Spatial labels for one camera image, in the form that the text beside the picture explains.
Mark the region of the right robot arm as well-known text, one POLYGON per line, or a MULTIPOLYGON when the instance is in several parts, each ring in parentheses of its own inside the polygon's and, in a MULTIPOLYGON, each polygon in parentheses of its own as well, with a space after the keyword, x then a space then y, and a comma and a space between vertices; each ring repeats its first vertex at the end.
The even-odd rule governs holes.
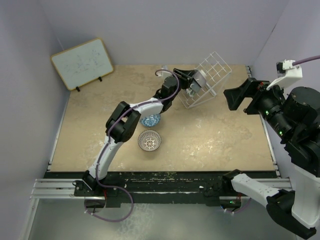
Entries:
POLYGON ((311 238, 320 224, 319 92, 299 86, 284 96, 278 85, 248 78, 223 93, 231 111, 251 98, 244 112, 260 115, 271 126, 296 173, 295 189, 288 191, 269 187, 236 169, 223 176, 223 192, 250 197, 266 208, 275 223, 304 240, 311 238))

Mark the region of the small whiteboard yellow frame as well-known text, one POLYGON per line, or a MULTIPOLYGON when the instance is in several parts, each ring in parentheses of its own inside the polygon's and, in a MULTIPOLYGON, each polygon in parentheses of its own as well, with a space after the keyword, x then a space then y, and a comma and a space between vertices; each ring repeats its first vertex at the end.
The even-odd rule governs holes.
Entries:
POLYGON ((58 75, 69 91, 114 71, 105 44, 95 38, 50 57, 58 75))

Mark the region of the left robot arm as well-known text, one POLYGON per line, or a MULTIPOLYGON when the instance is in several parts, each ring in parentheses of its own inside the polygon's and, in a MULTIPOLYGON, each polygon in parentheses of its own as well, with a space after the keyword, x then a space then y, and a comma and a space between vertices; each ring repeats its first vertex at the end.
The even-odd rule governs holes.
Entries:
POLYGON ((164 79, 161 88, 156 91, 153 97, 134 104, 122 101, 107 120, 104 145, 92 166, 84 172, 82 177, 85 190, 91 196, 98 196, 103 191, 104 185, 100 180, 107 176, 117 151, 133 136, 140 119, 166 112, 172 106, 172 102, 179 92, 191 87, 191 84, 196 80, 195 76, 199 73, 196 69, 174 68, 170 71, 162 68, 156 70, 155 75, 160 72, 167 72, 170 75, 164 79))

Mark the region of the brown wheel pattern bowl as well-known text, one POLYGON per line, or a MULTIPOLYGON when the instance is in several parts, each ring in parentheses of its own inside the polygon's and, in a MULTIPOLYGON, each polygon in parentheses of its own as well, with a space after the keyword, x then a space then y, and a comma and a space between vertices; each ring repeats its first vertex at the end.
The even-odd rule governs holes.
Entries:
POLYGON ((145 130, 138 136, 137 142, 142 150, 153 152, 160 147, 162 139, 155 130, 145 130))

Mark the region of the green leaf pattern bowl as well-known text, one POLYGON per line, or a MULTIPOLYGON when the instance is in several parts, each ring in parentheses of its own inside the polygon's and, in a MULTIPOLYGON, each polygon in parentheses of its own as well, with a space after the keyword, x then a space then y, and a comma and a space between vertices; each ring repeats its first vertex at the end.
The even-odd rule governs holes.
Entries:
POLYGON ((186 93, 190 98, 193 98, 194 95, 196 94, 192 89, 187 89, 186 93))

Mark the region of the grey dotted red-rim bowl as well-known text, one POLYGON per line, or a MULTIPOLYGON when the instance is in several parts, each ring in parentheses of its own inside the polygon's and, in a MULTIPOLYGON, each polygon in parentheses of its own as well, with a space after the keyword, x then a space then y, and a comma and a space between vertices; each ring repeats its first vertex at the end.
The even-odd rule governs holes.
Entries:
POLYGON ((192 83, 190 85, 190 88, 192 89, 192 91, 194 91, 195 93, 198 93, 201 90, 201 87, 197 84, 197 83, 192 83))

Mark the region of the aluminium frame rail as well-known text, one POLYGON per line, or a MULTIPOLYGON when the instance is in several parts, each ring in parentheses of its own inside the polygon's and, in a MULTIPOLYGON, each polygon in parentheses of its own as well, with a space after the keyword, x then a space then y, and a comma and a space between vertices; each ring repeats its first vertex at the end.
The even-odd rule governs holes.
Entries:
POLYGON ((31 192, 31 199, 84 199, 84 196, 75 196, 74 179, 36 179, 31 192))

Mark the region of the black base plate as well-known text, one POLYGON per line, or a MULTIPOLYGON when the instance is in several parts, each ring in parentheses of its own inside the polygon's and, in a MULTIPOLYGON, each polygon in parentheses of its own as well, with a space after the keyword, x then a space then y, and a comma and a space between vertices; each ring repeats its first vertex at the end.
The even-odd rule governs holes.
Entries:
POLYGON ((93 191, 82 180, 83 172, 47 172, 46 179, 72 179, 74 195, 89 204, 119 208, 121 204, 201 204, 220 206, 220 200, 237 196, 223 189, 226 171, 111 171, 93 191))

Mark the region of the blue floral pattern bowl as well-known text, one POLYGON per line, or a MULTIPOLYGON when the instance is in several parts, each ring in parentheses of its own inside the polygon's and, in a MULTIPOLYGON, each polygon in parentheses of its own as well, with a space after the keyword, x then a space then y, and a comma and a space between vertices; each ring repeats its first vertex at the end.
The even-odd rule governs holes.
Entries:
POLYGON ((140 123, 147 128, 156 126, 161 121, 161 115, 160 114, 152 114, 146 117, 143 117, 140 120, 140 123))

